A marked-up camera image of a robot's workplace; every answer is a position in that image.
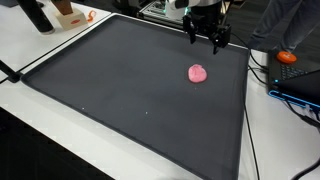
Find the black mat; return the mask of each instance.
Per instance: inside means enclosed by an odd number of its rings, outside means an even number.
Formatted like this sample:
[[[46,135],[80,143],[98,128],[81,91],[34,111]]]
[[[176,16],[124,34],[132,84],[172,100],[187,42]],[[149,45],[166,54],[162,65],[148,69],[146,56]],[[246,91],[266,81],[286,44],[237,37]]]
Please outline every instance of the black mat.
[[[248,52],[212,48],[114,16],[22,80],[202,178],[237,179]],[[201,84],[187,78],[196,63]]]

